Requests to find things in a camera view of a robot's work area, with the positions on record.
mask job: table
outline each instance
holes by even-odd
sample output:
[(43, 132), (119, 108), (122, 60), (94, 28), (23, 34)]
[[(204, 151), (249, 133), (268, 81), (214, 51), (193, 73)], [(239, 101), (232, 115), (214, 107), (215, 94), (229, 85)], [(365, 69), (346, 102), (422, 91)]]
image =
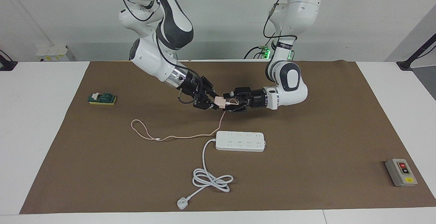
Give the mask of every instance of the table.
[[(89, 62), (19, 63), (0, 73), (0, 223), (434, 223), (436, 207), (18, 215)], [(395, 63), (360, 62), (380, 105), (436, 196), (436, 101)]]

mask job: brown mat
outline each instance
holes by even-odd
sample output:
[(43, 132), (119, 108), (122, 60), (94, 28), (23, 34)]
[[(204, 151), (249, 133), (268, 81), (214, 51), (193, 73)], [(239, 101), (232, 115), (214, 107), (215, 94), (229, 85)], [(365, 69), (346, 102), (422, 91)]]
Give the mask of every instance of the brown mat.
[[(355, 63), (299, 62), (309, 96), (279, 110), (224, 116), (222, 130), (263, 132), (262, 153), (206, 150), (208, 170), (231, 174), (230, 193), (206, 188), (186, 211), (305, 210), (436, 206), (436, 200)], [(188, 63), (218, 94), (236, 86), (271, 85), (266, 63)], [(93, 92), (118, 96), (91, 106)], [(179, 211), (195, 190), (208, 138), (149, 142), (151, 135), (188, 136), (217, 127), (220, 111), (201, 111), (178, 91), (130, 62), (92, 62), (20, 213)], [(383, 161), (407, 159), (418, 185), (394, 187)]]

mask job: white power cord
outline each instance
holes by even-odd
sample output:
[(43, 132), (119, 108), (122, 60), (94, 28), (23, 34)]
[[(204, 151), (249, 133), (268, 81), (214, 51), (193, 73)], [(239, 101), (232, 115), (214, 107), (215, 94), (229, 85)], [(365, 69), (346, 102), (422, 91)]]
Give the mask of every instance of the white power cord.
[(206, 187), (215, 187), (225, 193), (230, 192), (230, 188), (228, 184), (233, 181), (233, 176), (231, 175), (224, 175), (220, 177), (215, 177), (212, 174), (210, 174), (206, 169), (206, 162), (204, 160), (204, 152), (206, 151), (207, 145), (209, 145), (210, 142), (216, 142), (216, 139), (210, 139), (206, 142), (206, 144), (203, 147), (203, 153), (202, 153), (202, 159), (203, 159), (203, 168), (197, 168), (193, 171), (193, 177), (192, 177), (192, 184), (196, 187), (199, 187), (199, 189), (195, 192), (193, 192), (188, 197), (182, 197), (177, 201), (177, 206), (179, 209), (183, 210), (188, 206), (188, 201), (197, 193), (199, 193), (201, 190), (203, 190)]
[[(134, 119), (134, 120), (132, 120), (132, 122), (130, 123), (130, 127), (140, 136), (140, 137), (142, 137), (142, 138), (144, 138), (144, 139), (147, 139), (147, 140), (150, 140), (150, 141), (158, 141), (158, 142), (162, 142), (162, 141), (165, 141), (165, 140), (167, 140), (167, 139), (170, 139), (170, 138), (175, 138), (175, 139), (191, 139), (191, 138), (195, 138), (195, 137), (201, 137), (201, 136), (211, 136), (211, 135), (213, 135), (213, 134), (215, 134), (220, 128), (221, 128), (221, 122), (222, 122), (222, 119), (224, 118), (224, 114), (225, 114), (225, 111), (222, 113), (222, 115), (221, 115), (221, 119), (219, 120), (219, 124), (218, 124), (218, 128), (217, 129), (215, 129), (214, 131), (212, 131), (212, 133), (210, 133), (210, 134), (197, 134), (197, 135), (193, 135), (193, 136), (187, 136), (187, 137), (181, 137), (181, 136), (174, 136), (174, 135), (170, 135), (170, 136), (167, 136), (167, 137), (165, 137), (165, 138), (163, 138), (163, 139), (161, 139), (161, 138), (154, 138), (153, 136), (151, 136), (149, 133), (148, 133), (148, 129), (147, 129), (147, 126), (145, 126), (145, 124), (141, 121), (141, 120), (139, 120), (139, 119)], [(135, 127), (134, 127), (134, 123), (135, 122), (139, 122), (140, 124), (142, 124), (142, 126), (145, 128), (145, 132), (147, 133), (147, 135), (149, 136), (149, 137), (146, 137), (146, 136), (143, 136), (141, 133), (139, 133), (138, 131), (137, 131), (137, 129), (135, 129)]]

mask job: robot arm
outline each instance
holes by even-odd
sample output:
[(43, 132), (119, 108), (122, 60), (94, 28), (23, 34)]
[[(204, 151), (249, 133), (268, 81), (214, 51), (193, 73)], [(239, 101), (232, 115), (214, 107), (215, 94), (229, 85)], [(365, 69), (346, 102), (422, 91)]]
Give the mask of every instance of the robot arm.
[[(183, 13), (177, 0), (154, 1), (156, 3), (150, 9), (145, 9), (143, 5), (135, 5), (135, 9), (132, 10), (135, 16), (129, 9), (119, 13), (120, 22), (140, 36), (130, 50), (130, 60), (159, 81), (192, 97), (194, 107), (218, 109), (209, 98), (217, 96), (212, 84), (173, 58), (174, 53), (193, 39), (190, 20)], [(153, 29), (149, 24), (157, 21), (159, 23)]]
[(246, 107), (267, 107), (277, 109), (300, 103), (307, 98), (307, 86), (302, 80), (300, 67), (288, 60), (297, 35), (311, 27), (318, 16), (321, 0), (287, 0), (287, 3), (274, 4), (269, 12), (270, 20), (276, 29), (277, 44), (274, 55), (265, 69), (265, 75), (275, 86), (265, 86), (251, 91), (249, 87), (239, 87), (224, 94), (224, 98), (236, 98), (238, 105), (227, 106), (225, 110), (246, 111)]
[[(222, 97), (218, 97), (205, 77), (200, 77), (172, 57), (192, 41), (193, 27), (177, 0), (154, 1), (157, 4), (151, 8), (136, 5), (132, 10), (135, 15), (142, 16), (142, 19), (146, 18), (145, 20), (133, 16), (129, 9), (124, 9), (119, 14), (121, 23), (140, 36), (132, 46), (130, 59), (161, 82), (193, 97), (194, 107), (218, 109), (216, 103), (219, 103), (219, 107), (225, 111), (246, 111), (246, 107), (267, 107), (275, 110), (279, 106), (300, 103), (306, 99), (307, 86), (302, 80), (301, 70), (297, 64), (288, 60), (288, 56), (297, 39), (296, 35), (315, 22), (321, 0), (287, 0), (286, 4), (274, 4), (268, 20), (274, 24), (276, 33), (281, 37), (270, 37), (278, 40), (265, 73), (276, 84), (254, 91), (249, 87), (239, 87), (224, 94), (224, 99), (237, 100), (236, 103), (223, 103)], [(159, 24), (153, 30), (149, 24), (157, 21)], [(219, 102), (212, 102), (208, 95)]]

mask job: power socket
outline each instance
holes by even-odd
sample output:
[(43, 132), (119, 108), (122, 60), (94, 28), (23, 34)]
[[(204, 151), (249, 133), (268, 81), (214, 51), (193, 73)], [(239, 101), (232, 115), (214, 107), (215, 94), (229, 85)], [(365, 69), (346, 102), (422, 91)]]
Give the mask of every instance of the power socket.
[(265, 139), (259, 132), (218, 131), (215, 142), (217, 150), (263, 151)]

